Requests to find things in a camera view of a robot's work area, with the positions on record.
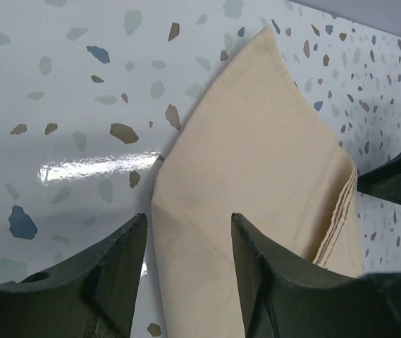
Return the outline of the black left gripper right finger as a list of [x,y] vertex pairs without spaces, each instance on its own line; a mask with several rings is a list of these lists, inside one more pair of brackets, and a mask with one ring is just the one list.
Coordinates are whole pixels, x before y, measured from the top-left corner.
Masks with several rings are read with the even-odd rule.
[[246,337],[401,337],[401,273],[337,274],[239,213],[231,237]]

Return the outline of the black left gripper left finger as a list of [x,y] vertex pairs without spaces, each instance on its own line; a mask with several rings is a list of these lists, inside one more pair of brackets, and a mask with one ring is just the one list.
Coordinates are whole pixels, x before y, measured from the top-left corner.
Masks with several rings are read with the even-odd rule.
[[0,284],[0,337],[129,337],[147,217],[21,282]]

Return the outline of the beige cloth mat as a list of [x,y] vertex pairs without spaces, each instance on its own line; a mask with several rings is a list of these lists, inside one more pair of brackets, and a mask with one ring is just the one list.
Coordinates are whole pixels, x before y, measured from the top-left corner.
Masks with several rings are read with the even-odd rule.
[[231,215],[322,268],[363,271],[357,169],[266,28],[214,80],[156,177],[152,227],[169,337],[243,337]]

